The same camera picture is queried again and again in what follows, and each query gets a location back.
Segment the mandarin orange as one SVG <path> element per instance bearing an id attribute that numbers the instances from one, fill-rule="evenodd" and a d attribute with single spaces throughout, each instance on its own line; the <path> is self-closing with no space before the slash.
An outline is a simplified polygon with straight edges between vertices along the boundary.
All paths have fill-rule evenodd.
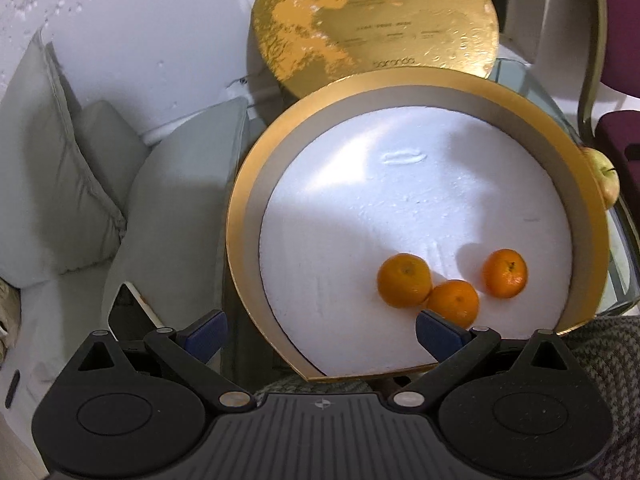
<path id="1" fill-rule="evenodd" d="M 486 292 L 499 299 L 518 296 L 528 282 L 528 269 L 523 257 L 513 249 L 492 252 L 482 267 Z"/>
<path id="2" fill-rule="evenodd" d="M 424 259 L 401 252 L 382 263 L 376 274 L 376 287 L 390 307 L 419 307 L 433 287 L 431 269 Z"/>
<path id="3" fill-rule="evenodd" d="M 480 296 L 467 281 L 450 280 L 435 286 L 423 307 L 459 327 L 470 328 L 480 310 Z"/>

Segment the gold round box lid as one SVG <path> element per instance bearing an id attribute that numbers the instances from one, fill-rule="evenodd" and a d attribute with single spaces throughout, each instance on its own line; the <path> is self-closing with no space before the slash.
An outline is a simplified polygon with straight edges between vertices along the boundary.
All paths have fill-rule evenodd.
<path id="1" fill-rule="evenodd" d="M 396 67 L 486 77 L 499 45 L 491 0 L 255 0 L 252 26 L 270 72 L 299 99 Z"/>

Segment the smartphone with light case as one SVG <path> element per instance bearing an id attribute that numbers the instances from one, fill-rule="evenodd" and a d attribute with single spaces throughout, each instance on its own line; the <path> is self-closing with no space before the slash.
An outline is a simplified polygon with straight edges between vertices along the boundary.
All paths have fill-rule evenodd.
<path id="1" fill-rule="evenodd" d="M 160 318 L 130 282 L 120 284 L 106 322 L 118 341 L 142 340 L 146 334 L 163 326 Z"/>

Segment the grey sofa seat cushion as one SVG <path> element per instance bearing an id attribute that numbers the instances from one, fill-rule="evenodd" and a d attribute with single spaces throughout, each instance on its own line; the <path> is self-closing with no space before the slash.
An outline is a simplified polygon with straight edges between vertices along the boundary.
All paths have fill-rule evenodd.
<path id="1" fill-rule="evenodd" d="M 102 313 L 130 282 L 178 330 L 219 307 L 224 222 L 250 134 L 246 99 L 204 110 L 156 144 L 128 196 L 127 231 L 104 286 Z"/>

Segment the houndstooth fabric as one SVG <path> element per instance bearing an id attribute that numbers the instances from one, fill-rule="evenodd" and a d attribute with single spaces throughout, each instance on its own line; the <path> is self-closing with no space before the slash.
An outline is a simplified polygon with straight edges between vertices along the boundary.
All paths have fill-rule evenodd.
<path id="1" fill-rule="evenodd" d="M 639 319 L 636 316 L 596 318 L 563 337 L 564 344 L 597 386 L 613 419 L 611 445 L 598 466 L 600 479 L 639 477 Z M 256 391 L 268 393 L 365 393 L 388 398 L 408 385 L 408 376 L 368 382 L 311 384 L 297 375 L 285 376 Z"/>

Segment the round gold cake box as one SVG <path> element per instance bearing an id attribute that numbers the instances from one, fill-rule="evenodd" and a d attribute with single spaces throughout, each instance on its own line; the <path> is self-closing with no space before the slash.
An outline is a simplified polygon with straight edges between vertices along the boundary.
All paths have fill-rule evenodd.
<path id="1" fill-rule="evenodd" d="M 436 282 L 479 285 L 501 248 L 523 256 L 528 284 L 512 299 L 483 296 L 478 324 L 526 338 L 594 318 L 608 222 L 582 153 L 528 99 L 454 70 L 362 74 L 301 99 L 248 153 L 228 211 L 242 303 L 311 382 L 434 364 L 416 309 L 378 296 L 388 257 L 413 254 Z"/>

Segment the large grey cushion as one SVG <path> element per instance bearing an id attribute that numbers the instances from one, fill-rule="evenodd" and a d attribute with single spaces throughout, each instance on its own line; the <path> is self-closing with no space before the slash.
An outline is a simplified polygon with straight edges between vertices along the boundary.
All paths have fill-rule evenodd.
<path id="1" fill-rule="evenodd" d="M 1 100 L 1 276 L 16 288 L 112 258 L 125 218 L 76 142 L 35 34 Z"/>

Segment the small grey cushion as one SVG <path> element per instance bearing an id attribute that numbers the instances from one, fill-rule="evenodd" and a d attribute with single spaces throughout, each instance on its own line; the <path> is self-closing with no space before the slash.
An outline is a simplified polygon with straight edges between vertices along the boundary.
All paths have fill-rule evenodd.
<path id="1" fill-rule="evenodd" d="M 74 130 L 93 174 L 126 216 L 132 182 L 149 156 L 150 148 L 106 101 L 84 108 L 74 119 Z"/>

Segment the yellow green apple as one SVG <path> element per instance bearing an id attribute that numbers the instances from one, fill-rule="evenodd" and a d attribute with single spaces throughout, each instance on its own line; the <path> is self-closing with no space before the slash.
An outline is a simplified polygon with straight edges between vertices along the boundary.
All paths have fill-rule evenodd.
<path id="1" fill-rule="evenodd" d="M 597 181 L 606 209 L 611 209 L 620 197 L 620 178 L 613 163 L 594 148 L 580 149 Z"/>

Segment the maroon chair with gold frame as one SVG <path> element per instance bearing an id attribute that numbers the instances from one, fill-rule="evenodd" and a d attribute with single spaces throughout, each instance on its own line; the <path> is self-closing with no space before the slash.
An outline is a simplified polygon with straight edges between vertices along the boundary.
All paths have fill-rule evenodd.
<path id="1" fill-rule="evenodd" d="M 592 119 L 598 88 L 639 96 L 639 0 L 589 0 L 587 71 L 578 103 L 578 131 L 590 148 L 608 156 L 622 173 L 623 202 L 639 221 L 639 113 L 608 112 Z"/>

